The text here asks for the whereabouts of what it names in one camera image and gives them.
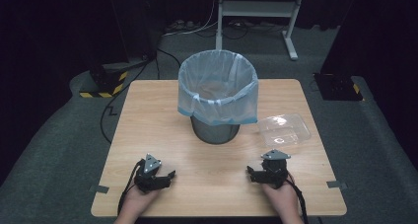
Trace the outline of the person's left hand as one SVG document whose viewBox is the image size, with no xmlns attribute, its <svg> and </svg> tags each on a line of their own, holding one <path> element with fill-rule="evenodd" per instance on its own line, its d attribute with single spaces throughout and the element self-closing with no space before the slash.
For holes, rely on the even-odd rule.
<svg viewBox="0 0 418 224">
<path fill-rule="evenodd" d="M 118 216 L 139 218 L 156 200 L 159 194 L 160 192 L 158 190 L 152 190 L 148 193 L 144 193 L 137 187 L 133 187 L 125 196 Z"/>
</svg>

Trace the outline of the grey mesh trash bin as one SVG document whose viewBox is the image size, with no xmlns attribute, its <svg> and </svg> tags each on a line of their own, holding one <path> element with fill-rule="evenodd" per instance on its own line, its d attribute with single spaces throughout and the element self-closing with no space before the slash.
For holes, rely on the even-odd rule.
<svg viewBox="0 0 418 224">
<path fill-rule="evenodd" d="M 196 117 L 190 118 L 195 135 L 203 142 L 219 145 L 233 140 L 240 130 L 239 124 L 208 125 Z"/>
</svg>

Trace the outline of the black stand with striped base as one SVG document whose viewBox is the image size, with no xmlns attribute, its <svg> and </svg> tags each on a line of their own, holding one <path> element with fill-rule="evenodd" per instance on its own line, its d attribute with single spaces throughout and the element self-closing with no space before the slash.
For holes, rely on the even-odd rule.
<svg viewBox="0 0 418 224">
<path fill-rule="evenodd" d="M 112 97 L 121 90 L 126 74 L 109 72 L 105 66 L 127 60 L 113 0 L 77 0 L 77 7 L 83 60 L 89 67 L 89 82 L 81 94 Z"/>
</svg>

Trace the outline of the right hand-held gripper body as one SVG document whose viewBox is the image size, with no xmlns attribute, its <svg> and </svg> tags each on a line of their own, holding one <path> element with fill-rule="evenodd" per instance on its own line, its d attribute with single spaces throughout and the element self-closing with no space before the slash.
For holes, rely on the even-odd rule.
<svg viewBox="0 0 418 224">
<path fill-rule="evenodd" d="M 287 180 L 287 160 L 290 155 L 273 149 L 261 156 L 263 170 L 256 173 L 256 181 L 261 184 L 271 184 L 275 188 L 281 187 Z"/>
</svg>

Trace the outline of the clear plastic tray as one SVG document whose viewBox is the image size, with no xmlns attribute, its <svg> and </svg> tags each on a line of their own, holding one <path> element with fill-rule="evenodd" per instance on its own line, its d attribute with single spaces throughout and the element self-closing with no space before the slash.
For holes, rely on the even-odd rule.
<svg viewBox="0 0 418 224">
<path fill-rule="evenodd" d="M 311 133 L 298 113 L 279 114 L 261 119 L 259 132 L 268 147 L 300 144 L 311 138 Z"/>
</svg>

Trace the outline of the person's right hand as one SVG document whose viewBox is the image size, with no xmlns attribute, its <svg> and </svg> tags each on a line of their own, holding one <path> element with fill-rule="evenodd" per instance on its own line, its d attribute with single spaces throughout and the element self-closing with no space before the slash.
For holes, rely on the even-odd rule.
<svg viewBox="0 0 418 224">
<path fill-rule="evenodd" d="M 277 189 L 268 184 L 262 184 L 261 187 L 279 217 L 300 216 L 298 197 L 291 185 L 283 184 Z"/>
</svg>

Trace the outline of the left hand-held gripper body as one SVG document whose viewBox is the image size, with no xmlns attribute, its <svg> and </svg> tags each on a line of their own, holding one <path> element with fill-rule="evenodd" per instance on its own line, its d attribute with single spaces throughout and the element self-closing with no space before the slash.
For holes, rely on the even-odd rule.
<svg viewBox="0 0 418 224">
<path fill-rule="evenodd" d="M 143 192 L 169 187 L 172 180 L 168 179 L 164 182 L 156 181 L 161 167 L 162 161 L 148 153 L 144 159 L 138 162 L 138 168 L 134 172 L 134 184 Z"/>
</svg>

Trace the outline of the white metal stand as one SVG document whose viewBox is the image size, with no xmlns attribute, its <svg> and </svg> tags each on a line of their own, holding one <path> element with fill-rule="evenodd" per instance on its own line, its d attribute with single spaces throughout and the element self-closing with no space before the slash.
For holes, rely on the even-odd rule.
<svg viewBox="0 0 418 224">
<path fill-rule="evenodd" d="M 292 60 L 299 58 L 292 42 L 292 33 L 302 5 L 302 0 L 293 2 L 261 2 L 218 0 L 218 17 L 216 32 L 216 49 L 223 48 L 223 18 L 224 17 L 265 17 L 287 18 L 288 26 L 282 31 L 288 54 Z"/>
</svg>

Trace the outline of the power strip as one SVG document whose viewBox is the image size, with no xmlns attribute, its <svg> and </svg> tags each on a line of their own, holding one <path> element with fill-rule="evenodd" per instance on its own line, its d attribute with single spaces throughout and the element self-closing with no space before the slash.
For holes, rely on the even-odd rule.
<svg viewBox="0 0 418 224">
<path fill-rule="evenodd" d="M 177 32 L 191 32 L 197 30 L 200 27 L 198 23 L 192 21 L 176 20 L 169 24 L 165 31 L 167 34 L 177 33 Z"/>
</svg>

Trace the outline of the black box with yellow stripe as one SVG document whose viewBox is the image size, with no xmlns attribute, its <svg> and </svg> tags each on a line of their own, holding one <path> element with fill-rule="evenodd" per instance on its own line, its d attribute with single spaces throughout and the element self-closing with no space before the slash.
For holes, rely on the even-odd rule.
<svg viewBox="0 0 418 224">
<path fill-rule="evenodd" d="M 350 77 L 314 73 L 314 80 L 326 101 L 362 101 L 360 88 Z"/>
</svg>

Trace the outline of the pale blue trash bag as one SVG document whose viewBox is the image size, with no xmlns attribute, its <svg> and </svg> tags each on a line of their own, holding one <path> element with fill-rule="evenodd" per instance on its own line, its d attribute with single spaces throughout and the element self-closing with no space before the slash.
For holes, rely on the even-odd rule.
<svg viewBox="0 0 418 224">
<path fill-rule="evenodd" d="M 208 125 L 257 122 L 258 77 L 242 55 L 205 50 L 178 71 L 177 110 Z"/>
</svg>

